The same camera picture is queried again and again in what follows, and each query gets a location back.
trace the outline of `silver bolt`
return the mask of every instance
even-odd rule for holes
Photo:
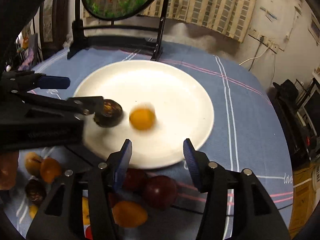
[[[247,176],[250,176],[250,175],[252,174],[252,170],[250,170],[250,169],[244,169],[244,170],[243,170],[243,173],[244,173],[245,175],[247,175]]]
[[[102,170],[103,170],[103,169],[105,169],[106,167],[108,167],[108,164],[107,164],[107,163],[99,163],[99,164],[98,164],[98,168],[99,168],[99,169],[102,169]]]
[[[84,115],[89,115],[89,114],[90,114],[90,111],[89,111],[88,109],[84,109],[84,110],[83,110],[83,114],[84,114]]]
[[[70,177],[72,174],[73,174],[73,171],[72,171],[72,170],[66,170],[66,171],[64,172],[64,175],[66,175],[67,177]]]
[[[83,120],[84,116],[82,114],[75,114],[75,118],[78,120]]]
[[[216,162],[209,162],[208,163],[208,166],[211,168],[211,169],[215,169],[218,167],[218,164]]]

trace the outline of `checkered curtain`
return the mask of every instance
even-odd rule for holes
[[[169,0],[167,17],[215,30],[242,42],[256,0]],[[159,17],[163,0],[155,0],[142,14]]]

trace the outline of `window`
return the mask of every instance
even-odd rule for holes
[[[316,42],[320,42],[320,24],[314,15],[311,15],[311,22],[309,26],[309,31],[315,38]]]

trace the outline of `blue tablecloth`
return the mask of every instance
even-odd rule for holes
[[[209,94],[215,111],[211,135],[201,148],[210,160],[224,168],[241,171],[250,168],[271,195],[280,213],[289,226],[293,186],[289,152],[276,113],[259,81],[247,70],[230,60],[225,60],[205,51],[181,44],[163,43],[164,51],[160,61],[175,66],[193,76]],[[88,49],[67,60],[68,49],[58,52],[39,64],[36,72],[47,75],[67,76],[71,85],[67,90],[40,90],[32,93],[66,99],[71,97],[80,82],[93,71],[122,60],[150,59],[138,50],[133,53],[121,50]],[[23,165],[26,150],[20,151],[17,186],[10,192],[5,205],[12,223],[25,236],[31,223],[24,186],[30,175]],[[42,156],[57,159],[64,168],[80,171],[87,164],[68,152],[64,147],[35,149]],[[184,162],[168,168],[150,171],[149,175],[164,174],[174,178],[179,185],[175,205],[202,212],[206,194],[200,194],[193,187]],[[228,194],[228,216],[225,238],[232,233],[233,192]],[[135,229],[122,229],[124,239],[195,239],[201,222],[201,215],[175,208],[160,212],[145,206],[148,221]]]

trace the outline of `plate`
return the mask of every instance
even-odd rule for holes
[[[187,73],[164,63],[130,60],[104,66],[86,77],[74,93],[74,97],[89,96],[116,101],[124,118],[115,127],[102,128],[93,115],[86,116],[84,145],[107,159],[128,138],[133,168],[154,169],[182,161],[183,141],[190,138],[198,150],[213,127],[213,105],[205,89]],[[129,123],[130,111],[144,104],[151,104],[156,112],[156,125],[150,131],[135,130]]]

